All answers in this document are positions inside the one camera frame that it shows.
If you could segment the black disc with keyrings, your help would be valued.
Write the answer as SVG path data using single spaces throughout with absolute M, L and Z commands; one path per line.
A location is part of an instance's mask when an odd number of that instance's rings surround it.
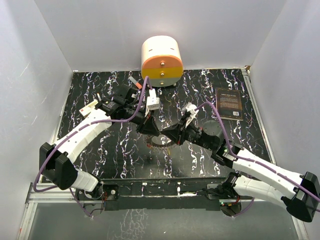
M 171 139 L 163 134 L 159 136 L 148 135 L 144 138 L 144 142 L 148 148 L 156 150 L 169 149 L 175 145 Z

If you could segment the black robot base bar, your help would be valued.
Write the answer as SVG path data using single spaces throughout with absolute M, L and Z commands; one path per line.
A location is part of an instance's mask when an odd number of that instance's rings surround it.
M 249 197 L 218 195 L 224 181 L 223 177 L 110 178 L 103 179 L 99 198 L 90 199 L 83 190 L 76 190 L 75 196 L 86 206 L 97 204 L 101 211 L 205 209 L 233 216 Z

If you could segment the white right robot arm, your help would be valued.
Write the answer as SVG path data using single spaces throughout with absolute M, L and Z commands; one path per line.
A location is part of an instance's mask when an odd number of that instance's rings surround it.
M 283 169 L 254 155 L 246 148 L 226 139 L 223 125 L 215 120 L 202 128 L 184 120 L 164 128 L 161 134 L 175 144 L 191 142 L 207 150 L 219 164 L 237 171 L 223 183 L 223 194 L 233 199 L 248 196 L 271 202 L 293 217 L 310 223 L 320 202 L 320 183 L 312 172 L 300 174 Z

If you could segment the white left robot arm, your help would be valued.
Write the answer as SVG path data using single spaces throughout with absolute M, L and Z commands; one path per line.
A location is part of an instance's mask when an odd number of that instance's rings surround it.
M 73 130 L 53 144 L 44 143 L 39 149 L 39 172 L 36 176 L 44 176 L 61 190 L 74 188 L 83 190 L 93 200 L 103 195 L 102 181 L 93 174 L 77 169 L 74 162 L 80 153 L 114 123 L 131 122 L 137 125 L 137 131 L 144 135 L 159 136 L 160 131 L 152 112 L 159 109 L 160 99 L 153 91 L 146 98 L 145 109 L 141 109 L 143 101 L 134 106 L 134 97 L 115 96 L 97 102 L 85 119 Z

